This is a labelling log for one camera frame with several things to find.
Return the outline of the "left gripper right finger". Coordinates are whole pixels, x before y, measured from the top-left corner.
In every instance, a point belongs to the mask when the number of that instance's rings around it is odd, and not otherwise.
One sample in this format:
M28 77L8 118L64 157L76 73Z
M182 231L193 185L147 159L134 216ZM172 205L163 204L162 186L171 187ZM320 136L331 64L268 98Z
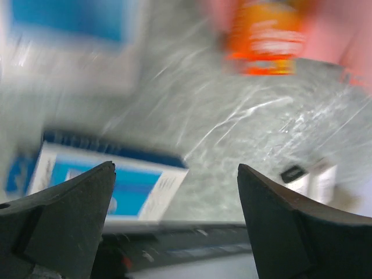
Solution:
M260 278L371 277L371 218L316 202L245 164L237 182Z

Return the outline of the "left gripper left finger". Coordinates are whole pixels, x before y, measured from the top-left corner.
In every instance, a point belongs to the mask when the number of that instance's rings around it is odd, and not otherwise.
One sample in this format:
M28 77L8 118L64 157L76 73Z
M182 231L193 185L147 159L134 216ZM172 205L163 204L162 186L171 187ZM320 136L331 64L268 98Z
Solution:
M89 278L115 179L115 164L104 162L1 204L1 278L26 278L35 266Z

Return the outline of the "blue Harry's razor box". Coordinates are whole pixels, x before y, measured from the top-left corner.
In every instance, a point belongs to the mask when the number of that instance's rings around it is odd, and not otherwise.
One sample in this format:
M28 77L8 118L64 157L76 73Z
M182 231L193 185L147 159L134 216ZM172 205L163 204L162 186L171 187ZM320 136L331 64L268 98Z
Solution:
M107 227L160 222L189 171L176 155L49 129L44 131L37 153L16 156L5 192L9 197L31 195L71 180L105 161L113 162L116 172Z

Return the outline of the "pink three-tier shelf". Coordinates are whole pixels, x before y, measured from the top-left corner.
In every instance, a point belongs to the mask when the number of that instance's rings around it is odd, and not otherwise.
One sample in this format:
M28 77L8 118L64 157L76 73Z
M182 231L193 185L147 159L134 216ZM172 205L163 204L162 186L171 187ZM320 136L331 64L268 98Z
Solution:
M202 1L213 29L225 37L231 31L239 1ZM341 80L371 88L371 2L306 1L305 41L298 57L340 66Z

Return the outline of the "orange Gillette box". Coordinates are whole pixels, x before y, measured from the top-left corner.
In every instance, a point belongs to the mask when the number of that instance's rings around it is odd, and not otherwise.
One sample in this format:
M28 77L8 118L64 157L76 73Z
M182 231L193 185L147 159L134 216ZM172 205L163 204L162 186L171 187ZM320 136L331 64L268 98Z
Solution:
M295 73L303 48L306 1L239 1L226 41L226 59L251 76Z

